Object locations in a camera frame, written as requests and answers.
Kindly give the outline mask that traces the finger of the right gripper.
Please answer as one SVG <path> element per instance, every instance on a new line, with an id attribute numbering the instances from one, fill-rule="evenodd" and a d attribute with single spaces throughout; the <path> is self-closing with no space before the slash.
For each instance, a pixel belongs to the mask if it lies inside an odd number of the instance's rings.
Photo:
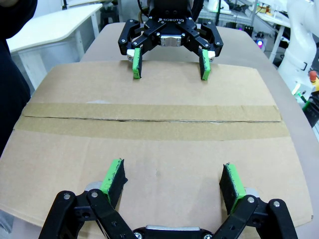
<path id="1" fill-rule="evenodd" d="M 189 51 L 199 57 L 201 80 L 207 81 L 211 71 L 210 64 L 219 57 L 223 41 L 216 25 L 211 21 L 205 21 L 197 27 L 194 21 L 186 21 L 183 24 L 185 40 L 183 45 Z"/>
<path id="2" fill-rule="evenodd" d="M 150 38 L 143 32 L 139 21 L 129 19 L 126 21 L 118 40 L 120 53 L 126 55 L 132 62 L 134 79 L 142 76 L 143 54 L 149 50 Z"/>

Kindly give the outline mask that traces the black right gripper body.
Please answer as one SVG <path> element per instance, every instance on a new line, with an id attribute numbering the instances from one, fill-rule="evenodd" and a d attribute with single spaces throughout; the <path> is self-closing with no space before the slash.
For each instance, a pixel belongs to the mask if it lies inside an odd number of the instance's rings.
<path id="1" fill-rule="evenodd" d="M 143 36 L 152 47 L 183 46 L 190 36 L 197 35 L 198 16 L 198 0 L 149 0 Z"/>

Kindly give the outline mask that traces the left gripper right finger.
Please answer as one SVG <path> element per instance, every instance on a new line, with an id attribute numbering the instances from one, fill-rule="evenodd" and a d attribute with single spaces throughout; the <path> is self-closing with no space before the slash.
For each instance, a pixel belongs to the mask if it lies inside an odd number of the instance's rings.
<path id="1" fill-rule="evenodd" d="M 234 164 L 224 164 L 220 190 L 228 218 L 214 239 L 237 239 L 246 226 L 254 227 L 262 239 L 296 239 L 297 233 L 286 203 L 281 199 L 264 202 L 248 194 Z"/>

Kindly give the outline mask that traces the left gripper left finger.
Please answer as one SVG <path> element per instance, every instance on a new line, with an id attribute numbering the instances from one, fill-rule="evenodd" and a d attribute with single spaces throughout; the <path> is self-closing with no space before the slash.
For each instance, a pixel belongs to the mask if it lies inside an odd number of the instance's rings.
<path id="1" fill-rule="evenodd" d="M 42 227 L 43 239 L 76 239 L 85 222 L 96 222 L 107 239 L 131 239 L 132 230 L 116 211 L 127 182 L 124 160 L 115 159 L 99 188 L 80 195 L 59 192 Z"/>

